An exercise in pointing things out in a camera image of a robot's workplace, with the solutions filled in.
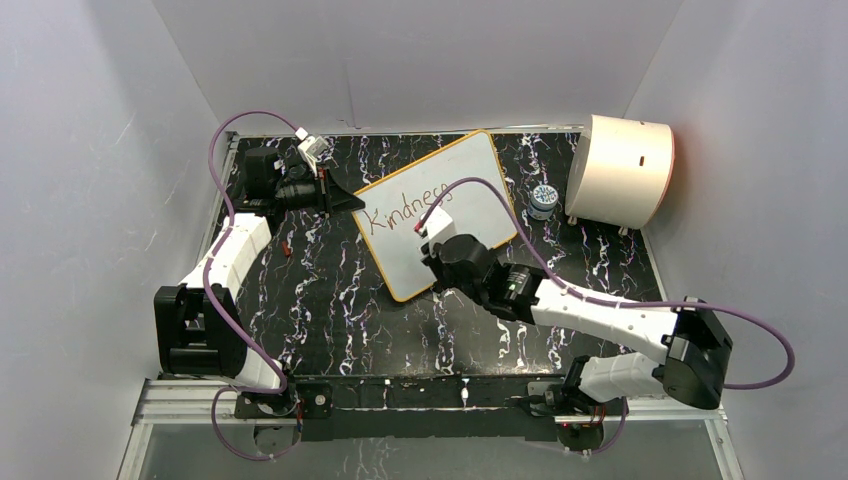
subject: whiteboard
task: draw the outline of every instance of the whiteboard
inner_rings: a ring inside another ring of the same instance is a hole
[[[354,220],[392,297],[405,302],[428,289],[436,277],[421,263],[424,241],[413,231],[436,196],[451,183],[480,177],[512,205],[491,135],[478,130],[356,192],[365,208]],[[470,233],[487,247],[516,235],[515,226],[492,192],[478,183],[451,190],[442,208],[457,233]]]

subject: tabletop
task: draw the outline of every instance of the tabletop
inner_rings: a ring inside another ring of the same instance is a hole
[[[621,236],[618,227],[585,220],[569,226],[561,203],[547,222],[526,214],[537,185],[551,185],[564,197],[578,136],[493,135],[515,212],[534,247],[565,280],[632,300],[660,300],[640,232]],[[323,158],[338,183],[356,191],[460,137],[327,137],[330,150]],[[244,152],[260,145],[297,155],[292,138],[241,139],[227,180],[230,191]],[[394,301],[350,213],[325,219],[313,210],[289,212],[272,233],[237,303],[247,331],[296,375],[559,373],[576,356],[622,351],[569,329],[499,320],[460,292],[428,291]],[[501,253],[506,261],[534,265],[519,237]]]

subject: white drum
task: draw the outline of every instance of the white drum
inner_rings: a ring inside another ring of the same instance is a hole
[[[665,196],[673,165],[668,125],[592,115],[568,174],[565,214],[642,228]]]

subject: white wall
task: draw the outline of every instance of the white wall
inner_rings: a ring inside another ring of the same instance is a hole
[[[0,11],[0,477],[114,478],[216,120],[149,0]]]
[[[724,395],[748,479],[848,468],[846,25],[845,2],[687,0],[627,111],[676,134],[648,226],[669,294],[756,312],[797,350],[784,384]],[[729,381],[780,370],[771,337],[725,325]]]
[[[681,3],[153,1],[219,118],[331,132],[621,116]]]

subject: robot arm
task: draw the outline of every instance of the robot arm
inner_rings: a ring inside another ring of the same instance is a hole
[[[322,142],[320,137],[303,139],[298,148],[302,160],[283,161],[273,147],[258,147],[245,154],[246,180],[236,187],[243,192],[233,202],[235,222],[209,272],[212,291],[239,324],[235,299],[241,284],[254,260],[271,242],[286,211],[312,207],[330,216],[365,206],[339,186],[328,170],[317,165],[321,152],[316,145],[326,146]],[[221,232],[228,221],[224,220]],[[211,249],[179,284],[161,287],[154,297],[162,370],[236,386],[279,388],[280,378],[245,345],[207,298],[203,268],[210,256]]]
[[[458,288],[505,320],[570,328],[638,352],[575,359],[557,394],[598,405],[618,397],[666,393],[697,408],[719,406],[733,344],[711,311],[597,305],[585,296],[616,304],[630,301],[573,287],[584,295],[580,299],[540,269],[501,263],[474,236],[457,234],[441,208],[423,227],[422,262],[436,277],[437,290]]]

